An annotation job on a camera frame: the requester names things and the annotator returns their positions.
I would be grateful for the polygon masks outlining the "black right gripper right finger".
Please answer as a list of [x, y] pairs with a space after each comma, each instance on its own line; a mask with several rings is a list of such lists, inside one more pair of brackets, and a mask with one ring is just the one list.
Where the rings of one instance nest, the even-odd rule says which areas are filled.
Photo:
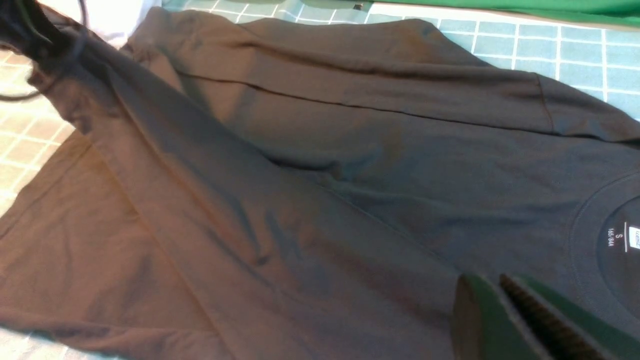
[[555, 360], [637, 360], [639, 341], [532, 278], [501, 275], [500, 287]]

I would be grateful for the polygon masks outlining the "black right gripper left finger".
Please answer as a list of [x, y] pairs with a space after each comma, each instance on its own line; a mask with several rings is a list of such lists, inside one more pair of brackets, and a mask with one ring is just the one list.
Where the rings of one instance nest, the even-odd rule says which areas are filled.
[[551, 359], [505, 292], [478, 275], [458, 278], [451, 341], [455, 360]]

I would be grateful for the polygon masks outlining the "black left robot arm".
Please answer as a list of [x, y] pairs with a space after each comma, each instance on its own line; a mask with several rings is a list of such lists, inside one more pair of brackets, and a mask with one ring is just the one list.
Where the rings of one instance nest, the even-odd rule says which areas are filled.
[[0, 46], [39, 61], [66, 54], [73, 41], [55, 27], [36, 0], [2, 0]]

